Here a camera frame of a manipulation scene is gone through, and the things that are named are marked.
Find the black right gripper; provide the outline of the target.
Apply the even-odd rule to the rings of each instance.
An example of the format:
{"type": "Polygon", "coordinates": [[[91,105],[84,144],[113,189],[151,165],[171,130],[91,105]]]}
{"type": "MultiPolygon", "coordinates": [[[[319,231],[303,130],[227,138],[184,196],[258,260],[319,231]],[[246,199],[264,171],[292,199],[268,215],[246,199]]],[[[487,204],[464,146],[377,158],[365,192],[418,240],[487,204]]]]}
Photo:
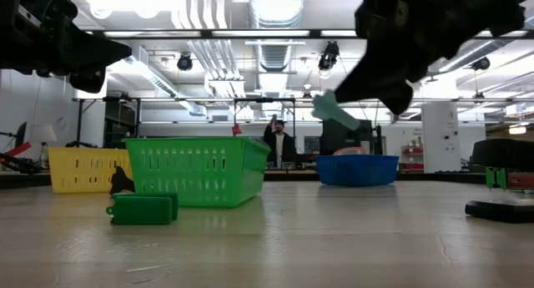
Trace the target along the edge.
{"type": "Polygon", "coordinates": [[[379,99],[394,115],[411,104],[406,82],[421,79],[440,58],[453,58],[482,31],[494,38],[524,25],[523,0],[363,0],[355,33],[363,58],[335,90],[337,103],[379,99]]]}

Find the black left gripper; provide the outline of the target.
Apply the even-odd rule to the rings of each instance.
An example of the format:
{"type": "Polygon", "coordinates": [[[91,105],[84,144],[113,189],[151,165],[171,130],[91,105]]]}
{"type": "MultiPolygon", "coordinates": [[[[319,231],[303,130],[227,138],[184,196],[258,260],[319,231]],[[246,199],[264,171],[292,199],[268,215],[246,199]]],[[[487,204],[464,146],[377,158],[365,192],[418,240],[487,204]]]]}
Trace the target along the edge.
{"type": "Polygon", "coordinates": [[[68,75],[73,88],[99,93],[105,68],[132,49],[77,29],[77,16],[71,0],[0,0],[0,69],[68,75]]]}

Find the teal staple remover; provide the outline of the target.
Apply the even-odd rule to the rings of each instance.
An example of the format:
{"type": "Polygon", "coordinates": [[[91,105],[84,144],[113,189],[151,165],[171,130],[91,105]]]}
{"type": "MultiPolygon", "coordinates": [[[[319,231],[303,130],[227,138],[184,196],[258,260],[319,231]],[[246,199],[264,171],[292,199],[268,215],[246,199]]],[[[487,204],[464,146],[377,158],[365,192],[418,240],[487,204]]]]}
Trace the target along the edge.
{"type": "Polygon", "coordinates": [[[351,130],[356,130],[360,126],[358,119],[352,117],[338,105],[332,90],[325,92],[323,95],[315,95],[312,104],[311,114],[317,119],[323,121],[332,119],[351,130]]]}

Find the black staple remover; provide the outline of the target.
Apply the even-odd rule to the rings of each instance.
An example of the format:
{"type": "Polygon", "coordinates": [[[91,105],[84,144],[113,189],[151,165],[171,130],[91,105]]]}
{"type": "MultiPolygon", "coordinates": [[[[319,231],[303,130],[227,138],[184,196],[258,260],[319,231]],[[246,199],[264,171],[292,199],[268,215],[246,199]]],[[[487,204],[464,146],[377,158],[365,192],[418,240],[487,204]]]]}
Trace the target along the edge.
{"type": "Polygon", "coordinates": [[[123,191],[135,192],[134,182],[126,175],[120,166],[115,168],[115,173],[112,175],[110,183],[110,195],[119,194],[123,191]]]}

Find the white cabinet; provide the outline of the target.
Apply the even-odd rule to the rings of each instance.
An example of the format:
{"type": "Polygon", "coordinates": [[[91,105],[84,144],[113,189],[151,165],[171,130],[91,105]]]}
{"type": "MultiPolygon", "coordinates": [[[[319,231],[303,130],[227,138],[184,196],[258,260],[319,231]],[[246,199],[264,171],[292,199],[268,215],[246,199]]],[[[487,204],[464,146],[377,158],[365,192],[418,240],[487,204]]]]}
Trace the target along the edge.
{"type": "Polygon", "coordinates": [[[461,170],[456,103],[434,102],[421,108],[425,172],[461,170]]]}

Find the white shade table lamp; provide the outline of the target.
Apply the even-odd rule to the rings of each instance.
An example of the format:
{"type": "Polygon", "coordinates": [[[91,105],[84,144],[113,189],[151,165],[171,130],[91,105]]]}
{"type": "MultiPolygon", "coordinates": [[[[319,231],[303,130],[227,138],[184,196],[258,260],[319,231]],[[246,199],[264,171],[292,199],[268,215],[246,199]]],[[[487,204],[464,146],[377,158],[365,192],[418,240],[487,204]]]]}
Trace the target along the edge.
{"type": "Polygon", "coordinates": [[[49,169],[48,146],[58,140],[51,124],[35,124],[31,127],[28,141],[33,146],[39,146],[38,162],[42,169],[49,169]]]}

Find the blue plastic basket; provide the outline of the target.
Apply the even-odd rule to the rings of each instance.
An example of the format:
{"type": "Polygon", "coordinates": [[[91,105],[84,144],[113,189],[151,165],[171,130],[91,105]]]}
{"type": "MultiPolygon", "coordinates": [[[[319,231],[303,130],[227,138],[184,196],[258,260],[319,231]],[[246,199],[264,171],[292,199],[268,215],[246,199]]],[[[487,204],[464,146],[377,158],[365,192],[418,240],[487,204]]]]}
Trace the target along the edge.
{"type": "Polygon", "coordinates": [[[378,154],[321,155],[315,157],[322,184],[365,187],[395,181],[398,156],[378,154]]]}

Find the yellow plastic basket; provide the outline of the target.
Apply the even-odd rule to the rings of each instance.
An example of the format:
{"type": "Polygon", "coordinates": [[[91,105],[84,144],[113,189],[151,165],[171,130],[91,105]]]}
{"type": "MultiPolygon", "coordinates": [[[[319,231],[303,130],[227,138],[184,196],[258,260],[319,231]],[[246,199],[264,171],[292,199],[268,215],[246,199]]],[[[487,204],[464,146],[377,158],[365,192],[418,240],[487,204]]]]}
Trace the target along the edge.
{"type": "Polygon", "coordinates": [[[120,167],[132,179],[126,149],[48,149],[49,171],[56,194],[108,193],[112,175],[120,167]]]}

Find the person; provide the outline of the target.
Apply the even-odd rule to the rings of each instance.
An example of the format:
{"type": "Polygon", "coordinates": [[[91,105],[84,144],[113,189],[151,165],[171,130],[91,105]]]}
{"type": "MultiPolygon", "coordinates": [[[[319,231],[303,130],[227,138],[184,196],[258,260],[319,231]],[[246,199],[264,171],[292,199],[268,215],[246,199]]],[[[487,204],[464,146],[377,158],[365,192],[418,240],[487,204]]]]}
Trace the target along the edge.
{"type": "Polygon", "coordinates": [[[273,115],[264,129],[263,141],[270,147],[268,161],[281,169],[283,163],[293,162],[296,156],[295,138],[285,132],[285,122],[273,115]]]}

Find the green plastic basket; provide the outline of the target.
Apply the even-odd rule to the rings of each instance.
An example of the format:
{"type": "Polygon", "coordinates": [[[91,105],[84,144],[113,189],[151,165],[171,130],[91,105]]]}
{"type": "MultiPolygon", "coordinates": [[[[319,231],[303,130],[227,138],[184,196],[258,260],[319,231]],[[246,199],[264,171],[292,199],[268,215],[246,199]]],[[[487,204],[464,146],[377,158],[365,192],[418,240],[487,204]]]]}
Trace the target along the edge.
{"type": "Polygon", "coordinates": [[[270,148],[245,137],[126,139],[135,191],[235,208],[260,193],[270,148]]]}

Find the black overhead frame bar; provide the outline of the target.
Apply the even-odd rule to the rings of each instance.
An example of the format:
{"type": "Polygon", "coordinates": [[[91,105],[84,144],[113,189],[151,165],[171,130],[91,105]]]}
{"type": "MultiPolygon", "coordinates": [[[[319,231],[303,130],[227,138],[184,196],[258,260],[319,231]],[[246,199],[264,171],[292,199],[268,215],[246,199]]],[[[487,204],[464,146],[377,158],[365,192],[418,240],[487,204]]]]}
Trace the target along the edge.
{"type": "Polygon", "coordinates": [[[146,29],[146,30],[102,30],[101,33],[116,40],[134,39],[360,39],[349,29],[146,29]]]}

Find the black table frame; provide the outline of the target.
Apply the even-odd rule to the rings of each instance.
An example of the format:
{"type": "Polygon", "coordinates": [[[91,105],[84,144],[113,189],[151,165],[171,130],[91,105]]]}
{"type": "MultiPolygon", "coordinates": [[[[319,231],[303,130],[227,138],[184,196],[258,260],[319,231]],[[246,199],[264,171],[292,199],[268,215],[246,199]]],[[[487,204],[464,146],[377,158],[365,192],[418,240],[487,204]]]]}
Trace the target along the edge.
{"type": "MultiPolygon", "coordinates": [[[[304,172],[267,171],[265,181],[318,181],[319,175],[304,172]]],[[[442,181],[461,184],[485,184],[486,176],[478,173],[435,173],[435,174],[403,174],[398,173],[397,181],[442,181]]],[[[21,189],[38,186],[49,186],[49,174],[17,174],[0,173],[0,189],[21,189]]]]}

